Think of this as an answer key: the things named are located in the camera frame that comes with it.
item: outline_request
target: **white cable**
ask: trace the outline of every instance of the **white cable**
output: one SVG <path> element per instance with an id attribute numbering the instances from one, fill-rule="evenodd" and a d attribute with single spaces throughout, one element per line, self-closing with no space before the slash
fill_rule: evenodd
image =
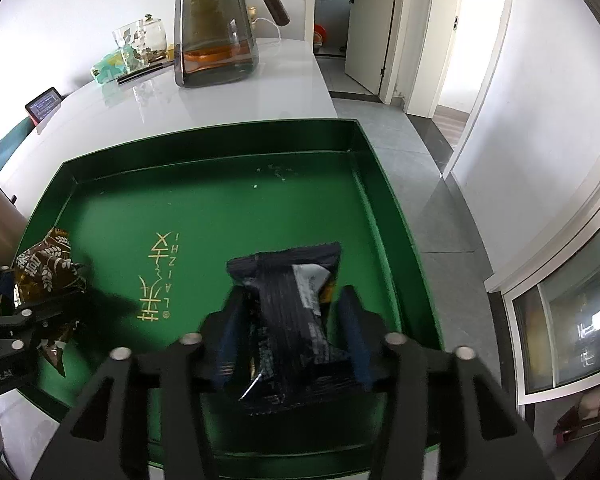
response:
<path id="1" fill-rule="evenodd" d="M 273 25 L 276 28 L 276 30 L 278 31 L 278 42 L 277 43 L 273 43 L 273 44 L 274 45 L 280 44 L 282 42 L 282 35 L 280 34 L 280 27 L 278 27 L 269 18 L 256 18 L 255 20 L 253 20 L 253 23 L 257 22 L 258 20 L 264 20 L 265 22 L 269 22 L 271 25 Z"/>

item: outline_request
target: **black snack package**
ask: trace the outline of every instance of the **black snack package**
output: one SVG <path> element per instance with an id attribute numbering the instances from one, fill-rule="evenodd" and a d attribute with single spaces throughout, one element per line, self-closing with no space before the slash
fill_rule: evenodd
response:
<path id="1" fill-rule="evenodd" d="M 339 263 L 337 242 L 227 263 L 231 277 L 251 293 L 251 380 L 240 398 L 251 412 L 317 402 L 354 384 L 347 353 L 326 337 Z"/>

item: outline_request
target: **glass window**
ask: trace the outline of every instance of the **glass window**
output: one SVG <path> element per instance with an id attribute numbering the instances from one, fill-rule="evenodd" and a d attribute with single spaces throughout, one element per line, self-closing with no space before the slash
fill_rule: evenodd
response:
<path id="1" fill-rule="evenodd" d="M 519 318 L 528 317 L 526 311 L 529 309 L 537 312 L 538 304 L 542 310 L 544 301 L 554 343 L 556 385 L 571 383 L 600 371 L 600 230 L 538 286 L 516 298 L 514 306 L 523 301 L 532 302 L 533 307 L 517 307 Z M 538 362 L 544 363 L 546 348 L 529 344 L 529 340 L 541 339 L 541 323 L 527 324 L 520 330 L 527 341 L 525 375 L 529 376 L 527 388 L 531 393 L 536 387 L 540 388 L 542 381 L 534 366 L 537 367 Z"/>

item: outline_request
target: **door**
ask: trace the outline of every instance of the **door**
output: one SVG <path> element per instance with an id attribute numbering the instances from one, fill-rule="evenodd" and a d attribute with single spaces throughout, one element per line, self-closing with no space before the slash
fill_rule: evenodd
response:
<path id="1" fill-rule="evenodd" d="M 350 6 L 344 72 L 378 94 L 394 0 L 353 0 Z"/>
<path id="2" fill-rule="evenodd" d="M 429 23 L 407 113 L 433 117 L 456 38 L 460 0 L 431 0 Z"/>

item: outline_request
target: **snack package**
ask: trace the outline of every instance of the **snack package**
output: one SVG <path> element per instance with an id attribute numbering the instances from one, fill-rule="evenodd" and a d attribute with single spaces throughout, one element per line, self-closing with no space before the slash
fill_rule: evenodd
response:
<path id="1" fill-rule="evenodd" d="M 257 253 L 227 263 L 251 292 L 250 383 L 240 397 L 252 413 L 326 400 L 353 386 L 348 355 L 330 345 L 326 319 L 340 244 Z"/>
<path id="2" fill-rule="evenodd" d="M 53 227 L 38 244 L 16 258 L 14 300 L 16 307 L 44 300 L 71 289 L 85 290 L 86 280 L 71 260 L 68 233 Z M 64 377 L 62 352 L 78 325 L 77 319 L 59 326 L 40 343 L 40 353 Z"/>

